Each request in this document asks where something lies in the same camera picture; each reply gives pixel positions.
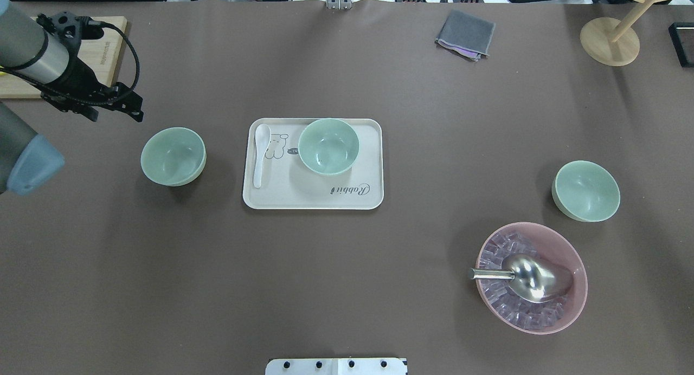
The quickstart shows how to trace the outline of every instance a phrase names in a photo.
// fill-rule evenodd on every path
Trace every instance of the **gray cloth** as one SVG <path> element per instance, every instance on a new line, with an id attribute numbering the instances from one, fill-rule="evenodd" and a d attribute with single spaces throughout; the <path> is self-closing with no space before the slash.
<path id="1" fill-rule="evenodd" d="M 436 43 L 473 61 L 489 56 L 489 44 L 496 24 L 459 10 L 451 10 Z"/>

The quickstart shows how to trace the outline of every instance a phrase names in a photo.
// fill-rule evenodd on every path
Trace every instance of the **pink bowl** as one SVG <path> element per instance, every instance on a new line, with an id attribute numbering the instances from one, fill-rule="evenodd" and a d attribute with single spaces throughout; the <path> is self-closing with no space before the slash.
<path id="1" fill-rule="evenodd" d="M 510 234 L 511 232 L 518 232 L 523 235 L 523 237 L 530 240 L 530 243 L 537 250 L 538 256 L 547 261 L 553 262 L 558 266 L 563 266 L 568 268 L 568 270 L 573 272 L 573 286 L 568 291 L 568 298 L 564 304 L 563 317 L 558 320 L 554 325 L 547 326 L 540 330 L 527 330 L 519 328 L 513 325 L 509 321 L 506 321 L 501 315 L 499 315 L 495 308 L 489 303 L 489 300 L 484 296 L 483 288 L 479 280 L 477 281 L 477 286 L 479 290 L 479 295 L 484 301 L 484 304 L 491 310 L 496 317 L 504 321 L 504 323 L 510 325 L 519 331 L 524 331 L 525 333 L 531 334 L 550 334 L 557 333 L 575 321 L 583 307 L 586 305 L 588 299 L 588 276 L 586 275 L 586 269 L 583 267 L 583 262 L 578 256 L 576 249 L 573 249 L 571 244 L 554 230 L 542 226 L 541 224 L 531 223 L 531 222 L 516 222 L 508 224 L 501 229 L 493 232 L 486 241 L 484 241 L 481 250 L 479 251 L 479 256 L 477 259 L 476 267 L 479 268 L 479 259 L 481 258 L 481 252 L 484 250 L 484 245 L 486 245 L 491 237 L 495 234 Z"/>

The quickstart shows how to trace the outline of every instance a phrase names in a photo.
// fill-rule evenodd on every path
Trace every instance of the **round wooden base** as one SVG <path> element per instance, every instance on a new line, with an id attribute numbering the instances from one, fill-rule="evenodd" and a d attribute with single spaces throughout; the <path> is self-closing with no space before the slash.
<path id="1" fill-rule="evenodd" d="M 624 66 L 639 55 L 639 37 L 633 29 L 627 29 L 616 42 L 609 38 L 620 21 L 612 17 L 590 20 L 581 29 L 581 45 L 597 62 L 608 66 Z"/>

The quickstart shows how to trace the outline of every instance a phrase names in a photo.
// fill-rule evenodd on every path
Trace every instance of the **brown tabletop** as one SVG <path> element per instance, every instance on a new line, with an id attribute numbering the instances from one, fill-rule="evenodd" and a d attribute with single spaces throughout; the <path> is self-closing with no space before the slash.
<path id="1" fill-rule="evenodd" d="M 655 5 L 639 57 L 583 51 L 588 20 L 631 5 L 357 2 L 21 4 L 31 14 L 124 15 L 142 61 L 145 120 L 97 123 L 6 101 L 66 165 L 0 197 L 0 372 L 238 373 L 271 358 L 397 356 L 409 372 L 691 373 L 694 71 Z M 437 47 L 448 12 L 496 22 L 488 59 Z M 130 83 L 124 56 L 119 80 Z M 372 118 L 383 129 L 375 210 L 253 210 L 241 199 L 258 118 Z M 179 188 L 144 177 L 160 129 L 186 126 L 208 163 Z M 550 184 L 571 160 L 610 170 L 622 205 L 568 219 Z M 588 272 L 580 318 L 521 333 L 466 269 L 489 234 L 537 222 Z"/>

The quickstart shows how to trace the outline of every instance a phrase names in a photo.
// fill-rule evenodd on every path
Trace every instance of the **wooden cutting board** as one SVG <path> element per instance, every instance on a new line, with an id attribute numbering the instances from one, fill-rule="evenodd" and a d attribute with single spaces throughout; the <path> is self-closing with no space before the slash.
<path id="1" fill-rule="evenodd" d="M 92 17 L 94 20 L 111 23 L 126 31 L 128 20 L 123 16 Z M 82 40 L 80 52 L 77 54 L 105 86 L 115 82 L 118 57 L 123 46 L 123 37 L 112 29 L 104 29 L 104 36 L 99 40 Z M 9 74 L 0 75 L 0 99 L 39 99 L 41 93 L 27 82 Z"/>

